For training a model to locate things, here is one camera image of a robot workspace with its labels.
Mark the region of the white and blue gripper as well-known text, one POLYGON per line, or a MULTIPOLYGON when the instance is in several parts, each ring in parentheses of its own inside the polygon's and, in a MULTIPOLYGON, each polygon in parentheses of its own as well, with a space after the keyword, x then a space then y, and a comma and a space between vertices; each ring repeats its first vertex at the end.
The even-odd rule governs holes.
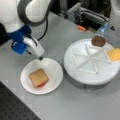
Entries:
POLYGON ((38 60, 43 60, 44 49, 37 39, 31 36, 31 29, 24 25, 19 30, 12 33, 11 38, 13 43, 12 49, 18 54, 23 54, 25 51, 34 54, 38 60))

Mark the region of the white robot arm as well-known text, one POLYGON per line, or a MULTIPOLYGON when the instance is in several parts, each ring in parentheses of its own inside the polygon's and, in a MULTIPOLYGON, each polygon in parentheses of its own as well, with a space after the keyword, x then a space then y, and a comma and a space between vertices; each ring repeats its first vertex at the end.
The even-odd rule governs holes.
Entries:
POLYGON ((25 51, 41 59, 44 49, 31 36, 31 26, 48 23, 48 15, 55 0, 0 0, 0 23, 13 40, 12 49, 25 51))

